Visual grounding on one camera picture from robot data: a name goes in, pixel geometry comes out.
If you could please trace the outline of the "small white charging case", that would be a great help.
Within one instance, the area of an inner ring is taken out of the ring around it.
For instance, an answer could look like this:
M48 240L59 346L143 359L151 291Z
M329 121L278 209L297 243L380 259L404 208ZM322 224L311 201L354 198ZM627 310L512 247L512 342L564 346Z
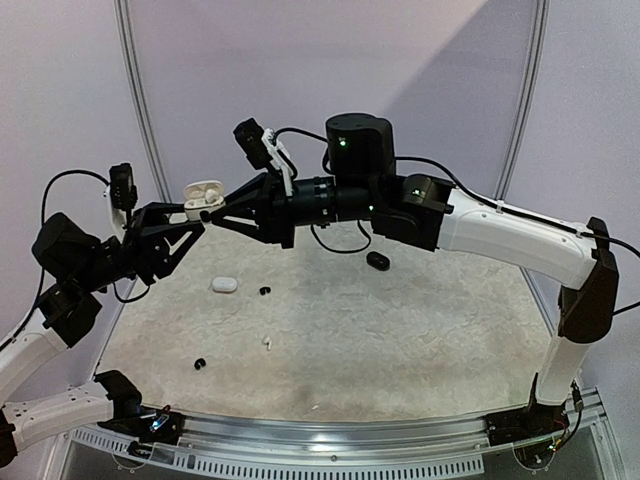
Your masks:
M218 180L188 184L184 190L184 212L189 221L200 221L201 213L212 213L225 205L225 187Z

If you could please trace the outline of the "white oval charging case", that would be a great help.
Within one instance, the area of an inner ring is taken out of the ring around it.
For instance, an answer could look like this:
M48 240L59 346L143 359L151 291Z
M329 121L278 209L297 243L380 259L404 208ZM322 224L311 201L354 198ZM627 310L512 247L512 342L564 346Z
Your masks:
M233 293L238 288L238 282L231 277L215 277L210 286L211 290L216 293Z

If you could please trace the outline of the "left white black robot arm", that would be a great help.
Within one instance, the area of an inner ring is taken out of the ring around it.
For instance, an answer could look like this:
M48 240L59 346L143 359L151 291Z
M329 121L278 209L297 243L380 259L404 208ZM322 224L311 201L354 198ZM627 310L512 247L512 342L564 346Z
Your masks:
M141 393L117 370L59 395L10 398L41 366L91 331L102 309L96 293L121 279L150 286L173 273L205 231L200 221L170 222L180 210L178 204L150 203L135 212L122 239L105 241L61 212L45 221L32 253L55 281L38 296L25 324L1 343L2 465L47 437L86 424L115 425L128 434L149 429Z

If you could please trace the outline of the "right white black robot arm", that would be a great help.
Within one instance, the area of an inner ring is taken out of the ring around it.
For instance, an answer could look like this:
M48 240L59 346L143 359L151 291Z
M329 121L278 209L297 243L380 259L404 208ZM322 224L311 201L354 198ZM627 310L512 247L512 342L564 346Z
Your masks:
M476 254L533 270L560 286L560 319L517 427L552 424L588 348L612 325L619 270L606 224L540 216L483 197L453 173L399 175L391 123L343 113L325 124L326 175L299 179L277 131L254 120L234 137L257 176L230 194L207 192L202 219L290 248L299 226L367 221L372 231L426 251Z

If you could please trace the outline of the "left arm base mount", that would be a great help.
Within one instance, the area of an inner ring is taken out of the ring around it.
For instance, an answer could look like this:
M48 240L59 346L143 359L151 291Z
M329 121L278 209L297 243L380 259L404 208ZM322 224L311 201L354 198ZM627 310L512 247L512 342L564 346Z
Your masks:
M186 417L171 410L141 407L133 416L98 422L100 428L136 438L139 443L177 445Z

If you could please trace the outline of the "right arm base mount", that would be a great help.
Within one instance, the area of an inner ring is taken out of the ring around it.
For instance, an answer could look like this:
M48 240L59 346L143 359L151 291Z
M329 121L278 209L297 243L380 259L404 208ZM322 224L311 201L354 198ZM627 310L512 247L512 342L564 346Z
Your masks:
M549 447L550 450L557 451L575 434L582 418L584 402L581 398L573 402L578 419L572 431L569 431L570 423L565 406L565 403L547 406L531 400L524 407L484 415L490 445L514 443L560 432L560 437L553 440Z

